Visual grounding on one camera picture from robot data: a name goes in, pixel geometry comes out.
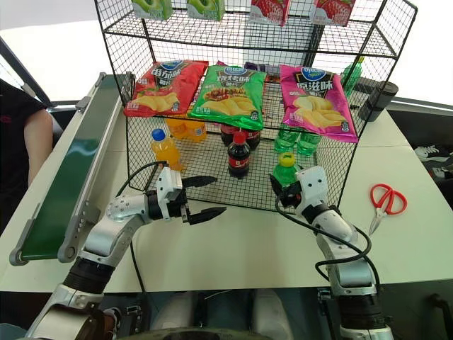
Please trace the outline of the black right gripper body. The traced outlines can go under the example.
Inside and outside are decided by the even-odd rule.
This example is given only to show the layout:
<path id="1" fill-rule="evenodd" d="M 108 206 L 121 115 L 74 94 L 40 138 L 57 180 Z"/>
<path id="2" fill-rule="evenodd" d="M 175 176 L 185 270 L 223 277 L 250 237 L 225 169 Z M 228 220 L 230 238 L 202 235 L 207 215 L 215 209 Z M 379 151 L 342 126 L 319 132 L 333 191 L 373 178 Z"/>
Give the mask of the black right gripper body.
<path id="1" fill-rule="evenodd" d="M 302 187 L 294 182 L 282 188 L 279 194 L 280 203 L 284 208 L 296 208 L 302 200 Z"/>

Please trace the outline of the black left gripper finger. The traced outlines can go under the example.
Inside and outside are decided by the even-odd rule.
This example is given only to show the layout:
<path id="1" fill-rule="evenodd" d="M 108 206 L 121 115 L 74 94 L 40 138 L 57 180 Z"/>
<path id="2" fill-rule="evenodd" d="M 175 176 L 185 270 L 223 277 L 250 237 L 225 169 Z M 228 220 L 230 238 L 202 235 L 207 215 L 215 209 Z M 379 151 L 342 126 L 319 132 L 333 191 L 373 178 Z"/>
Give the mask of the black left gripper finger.
<path id="1" fill-rule="evenodd" d="M 188 212 L 187 213 L 188 223 L 190 225 L 196 225 L 202 222 L 207 222 L 221 215 L 226 210 L 227 210 L 226 207 L 213 207 L 201 210 L 200 212 L 195 214 L 190 214 L 190 212 Z"/>
<path id="2" fill-rule="evenodd" d="M 184 188 L 190 187 L 203 187 L 217 181 L 216 177 L 213 176 L 192 176 L 182 179 Z"/>

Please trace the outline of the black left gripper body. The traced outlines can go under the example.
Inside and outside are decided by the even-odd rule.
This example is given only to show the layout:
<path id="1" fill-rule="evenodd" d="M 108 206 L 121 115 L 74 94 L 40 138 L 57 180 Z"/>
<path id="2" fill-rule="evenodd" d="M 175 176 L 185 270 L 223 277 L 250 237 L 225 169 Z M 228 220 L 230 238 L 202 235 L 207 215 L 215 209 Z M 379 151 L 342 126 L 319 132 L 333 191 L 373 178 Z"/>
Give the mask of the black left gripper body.
<path id="1" fill-rule="evenodd" d="M 192 216 L 188 205 L 185 189 L 179 191 L 174 198 L 166 204 L 169 217 L 180 217 L 183 223 L 192 223 Z"/>

